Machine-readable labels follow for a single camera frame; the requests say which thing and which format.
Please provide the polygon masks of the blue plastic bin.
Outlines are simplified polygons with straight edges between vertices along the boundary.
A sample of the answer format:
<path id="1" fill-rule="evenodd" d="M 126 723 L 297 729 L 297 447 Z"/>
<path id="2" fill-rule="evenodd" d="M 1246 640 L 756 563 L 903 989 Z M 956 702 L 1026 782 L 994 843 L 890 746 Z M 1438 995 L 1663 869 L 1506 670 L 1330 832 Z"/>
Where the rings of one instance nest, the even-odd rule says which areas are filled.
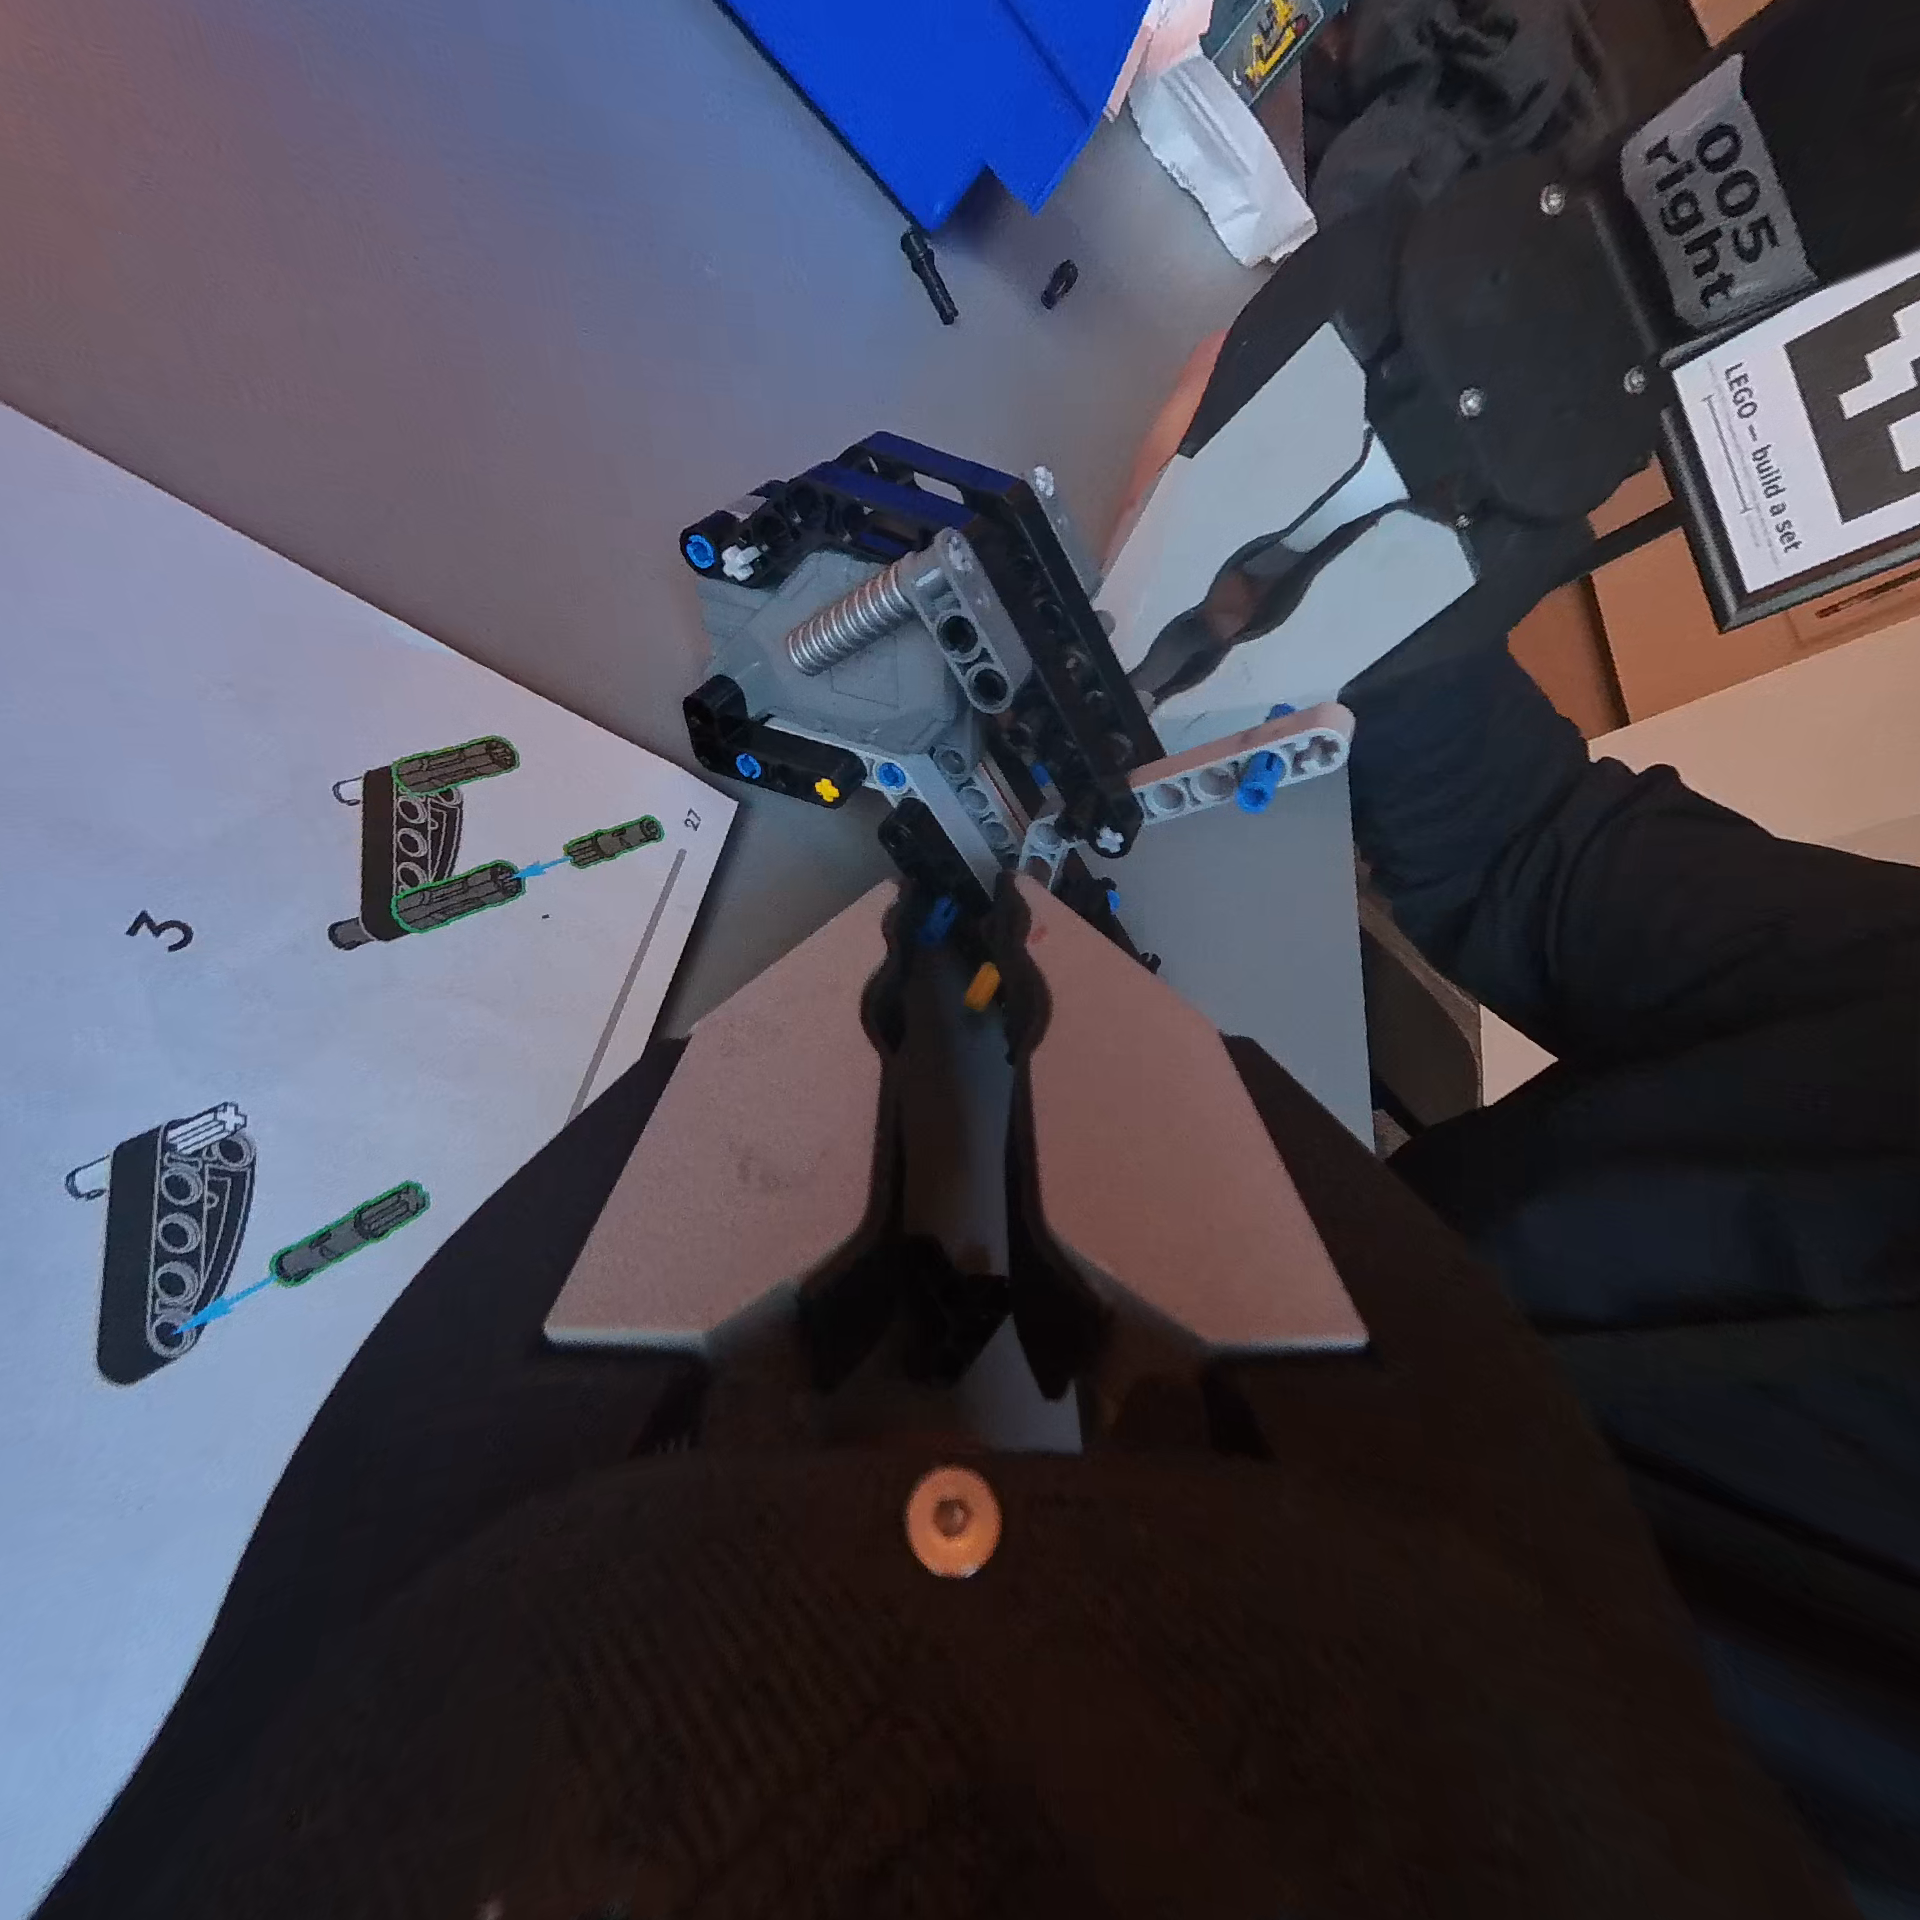
<path id="1" fill-rule="evenodd" d="M 1146 3 L 727 3 L 881 189 L 928 232 L 981 179 L 1040 210 L 1137 46 Z"/>

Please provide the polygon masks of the person's lap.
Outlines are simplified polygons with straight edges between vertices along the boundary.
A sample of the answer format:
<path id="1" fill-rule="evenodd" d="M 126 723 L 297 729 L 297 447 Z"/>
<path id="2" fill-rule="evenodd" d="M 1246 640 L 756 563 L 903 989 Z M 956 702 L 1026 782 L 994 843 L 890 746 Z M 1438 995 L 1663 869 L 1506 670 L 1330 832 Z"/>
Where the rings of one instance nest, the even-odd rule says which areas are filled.
<path id="1" fill-rule="evenodd" d="M 1914 1055 L 1548 1069 L 1390 1165 L 1548 1336 L 1721 1712 L 1860 1912 L 1914 1917 Z"/>

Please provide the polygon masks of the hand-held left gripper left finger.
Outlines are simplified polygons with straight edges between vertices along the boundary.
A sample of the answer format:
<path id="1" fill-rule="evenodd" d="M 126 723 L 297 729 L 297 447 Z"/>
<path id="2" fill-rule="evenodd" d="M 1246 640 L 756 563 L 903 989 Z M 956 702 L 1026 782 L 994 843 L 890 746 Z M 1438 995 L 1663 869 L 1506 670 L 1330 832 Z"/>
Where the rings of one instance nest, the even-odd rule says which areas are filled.
<path id="1" fill-rule="evenodd" d="M 696 1023 L 543 1336 L 708 1363 L 790 1346 L 844 1385 L 896 1316 L 903 885 Z"/>

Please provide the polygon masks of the white plastic bag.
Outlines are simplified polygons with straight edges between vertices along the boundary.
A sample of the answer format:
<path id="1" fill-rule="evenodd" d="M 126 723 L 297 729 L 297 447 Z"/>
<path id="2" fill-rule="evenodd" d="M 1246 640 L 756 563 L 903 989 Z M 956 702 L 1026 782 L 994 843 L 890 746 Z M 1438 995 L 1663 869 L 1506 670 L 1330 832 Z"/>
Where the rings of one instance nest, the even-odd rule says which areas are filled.
<path id="1" fill-rule="evenodd" d="M 1148 153 L 1203 209 L 1237 265 L 1277 265 L 1314 237 L 1314 210 L 1280 150 L 1210 57 L 1141 70 L 1127 105 Z"/>

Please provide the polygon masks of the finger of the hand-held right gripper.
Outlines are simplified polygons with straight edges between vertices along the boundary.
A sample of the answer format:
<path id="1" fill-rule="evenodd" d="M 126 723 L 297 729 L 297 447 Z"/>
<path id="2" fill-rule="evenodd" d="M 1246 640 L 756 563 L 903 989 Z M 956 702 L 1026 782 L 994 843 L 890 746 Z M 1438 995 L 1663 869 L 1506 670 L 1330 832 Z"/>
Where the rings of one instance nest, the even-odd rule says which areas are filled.
<path id="1" fill-rule="evenodd" d="M 1324 323 L 1197 452 L 1163 467 L 1098 593 L 1144 702 L 1196 685 L 1330 536 L 1411 510 L 1367 419 L 1358 355 Z"/>
<path id="2" fill-rule="evenodd" d="M 1331 700 L 1474 585 L 1474 542 L 1451 520 L 1381 510 L 1341 529 L 1287 577 L 1277 616 L 1158 697 L 1158 723 L 1256 723 Z"/>

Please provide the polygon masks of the dark printed lego box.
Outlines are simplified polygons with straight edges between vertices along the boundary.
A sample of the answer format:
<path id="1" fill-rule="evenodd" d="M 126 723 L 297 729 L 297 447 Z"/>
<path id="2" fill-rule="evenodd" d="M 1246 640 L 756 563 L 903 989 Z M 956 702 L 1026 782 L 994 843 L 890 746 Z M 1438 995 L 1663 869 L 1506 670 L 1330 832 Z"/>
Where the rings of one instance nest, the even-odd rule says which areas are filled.
<path id="1" fill-rule="evenodd" d="M 1214 3 L 1197 47 L 1250 105 L 1261 105 L 1350 3 Z"/>

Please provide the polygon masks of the cardboard box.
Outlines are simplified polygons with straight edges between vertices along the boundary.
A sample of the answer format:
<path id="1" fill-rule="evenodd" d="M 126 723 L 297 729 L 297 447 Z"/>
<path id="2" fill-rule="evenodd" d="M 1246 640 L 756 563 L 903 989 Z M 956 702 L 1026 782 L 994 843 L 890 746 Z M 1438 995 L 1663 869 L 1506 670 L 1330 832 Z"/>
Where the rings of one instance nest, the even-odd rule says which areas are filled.
<path id="1" fill-rule="evenodd" d="M 1516 660 L 1594 755 L 1788 839 L 1917 863 L 1917 566 L 1721 630 L 1681 529 L 1548 593 Z"/>

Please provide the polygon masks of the black grey lego assembly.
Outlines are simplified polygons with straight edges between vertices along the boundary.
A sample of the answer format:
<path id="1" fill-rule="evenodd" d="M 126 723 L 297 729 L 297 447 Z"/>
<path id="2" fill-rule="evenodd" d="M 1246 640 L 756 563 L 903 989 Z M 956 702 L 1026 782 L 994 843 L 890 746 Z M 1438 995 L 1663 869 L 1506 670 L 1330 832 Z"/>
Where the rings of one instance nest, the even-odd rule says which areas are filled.
<path id="1" fill-rule="evenodd" d="M 684 560 L 706 640 L 690 755 L 746 802 L 708 980 L 816 926 L 851 879 L 983 905 L 1026 869 L 1233 1032 L 1358 1047 L 1331 695 L 1176 713 L 1043 463 L 877 429 L 691 522 Z"/>

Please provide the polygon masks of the small black lego piece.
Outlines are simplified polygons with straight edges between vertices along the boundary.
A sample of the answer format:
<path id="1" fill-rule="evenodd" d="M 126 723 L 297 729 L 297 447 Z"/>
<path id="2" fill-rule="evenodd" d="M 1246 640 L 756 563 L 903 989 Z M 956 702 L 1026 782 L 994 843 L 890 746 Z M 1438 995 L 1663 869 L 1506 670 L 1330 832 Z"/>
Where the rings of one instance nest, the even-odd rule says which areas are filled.
<path id="1" fill-rule="evenodd" d="M 961 1269 L 928 1235 L 896 1246 L 893 1353 L 900 1377 L 923 1389 L 958 1385 L 1006 1322 L 1011 1283 Z"/>

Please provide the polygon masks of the lego instruction booklet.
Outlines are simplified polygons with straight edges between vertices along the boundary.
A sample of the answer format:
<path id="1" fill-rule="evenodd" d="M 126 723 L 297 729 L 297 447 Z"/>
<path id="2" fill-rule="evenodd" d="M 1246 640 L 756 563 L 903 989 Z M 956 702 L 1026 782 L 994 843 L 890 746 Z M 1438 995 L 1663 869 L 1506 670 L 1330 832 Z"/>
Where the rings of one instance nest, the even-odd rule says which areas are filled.
<path id="1" fill-rule="evenodd" d="M 4 1913 L 326 1396 L 656 1035 L 738 802 L 4 409 Z"/>

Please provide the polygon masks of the person's right hand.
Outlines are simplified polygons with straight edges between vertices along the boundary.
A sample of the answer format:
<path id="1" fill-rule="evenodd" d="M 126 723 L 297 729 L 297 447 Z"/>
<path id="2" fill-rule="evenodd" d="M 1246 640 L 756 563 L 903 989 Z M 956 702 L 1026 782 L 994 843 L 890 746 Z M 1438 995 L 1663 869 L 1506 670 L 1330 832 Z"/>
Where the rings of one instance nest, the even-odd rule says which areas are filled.
<path id="1" fill-rule="evenodd" d="M 1158 485 L 1163 467 L 1171 463 L 1171 457 L 1180 453 L 1180 446 L 1187 443 L 1190 425 L 1197 417 L 1197 409 L 1203 403 L 1203 393 L 1211 382 L 1214 366 L 1221 359 L 1221 349 L 1227 346 L 1227 329 L 1211 332 L 1197 343 L 1197 349 L 1190 355 L 1187 366 L 1180 367 L 1171 393 L 1166 397 L 1161 413 L 1148 425 L 1141 453 L 1136 460 L 1136 475 L 1130 483 L 1130 507 L 1137 507 L 1146 502 L 1148 490 Z"/>

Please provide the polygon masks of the person's right forearm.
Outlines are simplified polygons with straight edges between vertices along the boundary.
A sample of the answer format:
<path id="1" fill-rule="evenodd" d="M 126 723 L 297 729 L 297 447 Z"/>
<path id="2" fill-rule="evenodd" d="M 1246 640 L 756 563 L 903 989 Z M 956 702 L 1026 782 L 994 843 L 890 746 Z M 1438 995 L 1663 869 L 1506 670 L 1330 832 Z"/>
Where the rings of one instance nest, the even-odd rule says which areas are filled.
<path id="1" fill-rule="evenodd" d="M 1506 640 L 1411 640 L 1344 700 L 1361 855 L 1417 950 L 1556 1055 L 1567 1126 L 1917 1149 L 1914 869 L 1594 759 Z"/>

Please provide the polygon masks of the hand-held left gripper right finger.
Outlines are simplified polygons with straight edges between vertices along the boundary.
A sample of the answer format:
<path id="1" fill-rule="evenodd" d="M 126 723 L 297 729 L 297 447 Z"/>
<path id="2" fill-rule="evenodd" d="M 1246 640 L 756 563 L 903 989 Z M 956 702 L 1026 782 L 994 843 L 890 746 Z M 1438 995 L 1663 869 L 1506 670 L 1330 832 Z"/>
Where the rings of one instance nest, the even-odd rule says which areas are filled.
<path id="1" fill-rule="evenodd" d="M 1370 1347 L 1210 1017 L 1038 879 L 1004 879 L 1011 1320 L 1048 1399 Z"/>

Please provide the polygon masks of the dark cloth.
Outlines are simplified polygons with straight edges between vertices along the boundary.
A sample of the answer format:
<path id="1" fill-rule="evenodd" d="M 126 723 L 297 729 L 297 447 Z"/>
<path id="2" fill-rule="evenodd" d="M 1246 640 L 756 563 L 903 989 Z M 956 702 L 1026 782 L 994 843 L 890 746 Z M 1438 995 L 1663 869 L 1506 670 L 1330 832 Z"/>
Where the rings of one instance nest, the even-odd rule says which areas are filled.
<path id="1" fill-rule="evenodd" d="M 1586 156 L 1624 109 L 1581 3 L 1346 3 L 1304 60 L 1308 206 L 1330 227 L 1508 156 Z"/>

